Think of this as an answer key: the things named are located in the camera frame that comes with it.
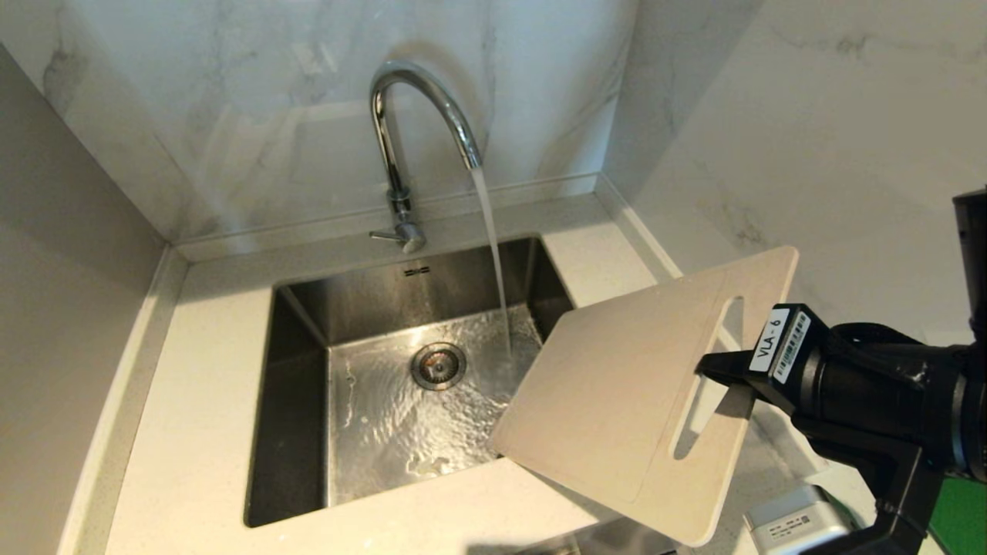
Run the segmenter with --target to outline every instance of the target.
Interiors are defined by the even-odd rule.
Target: green object
[[[987,486],[947,478],[929,528],[950,555],[987,553]]]

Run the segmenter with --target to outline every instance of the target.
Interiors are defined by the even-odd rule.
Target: marble backsplash
[[[444,81],[502,187],[599,171],[636,0],[0,0],[0,39],[169,240],[385,206],[371,76]],[[392,90],[418,199],[471,190],[441,118]]]
[[[683,271],[792,244],[824,320],[969,337],[950,199],[987,183],[987,3],[637,17],[603,174]]]

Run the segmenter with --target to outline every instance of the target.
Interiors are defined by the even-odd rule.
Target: vla-6 label
[[[757,340],[754,348],[754,356],[750,360],[750,371],[766,372],[771,366],[771,359],[775,357],[778,350],[778,343],[782,340],[782,331],[785,330],[785,323],[789,320],[788,308],[774,308],[768,317],[768,323],[764,325],[761,332],[761,339]]]

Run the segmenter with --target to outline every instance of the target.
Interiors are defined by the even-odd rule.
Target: sink basin
[[[259,526],[497,458],[487,438],[572,310],[538,238],[278,287],[245,521]]]

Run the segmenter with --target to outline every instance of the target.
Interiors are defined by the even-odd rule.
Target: faucet handle
[[[394,226],[395,233],[387,231],[371,231],[372,239],[386,239],[401,244],[401,250],[405,254],[413,253],[425,245],[425,234],[418,229],[418,226],[409,221],[403,221]]]
[[[386,239],[388,241],[396,241],[398,243],[404,243],[405,238],[397,233],[388,233],[387,231],[371,231],[371,239]]]

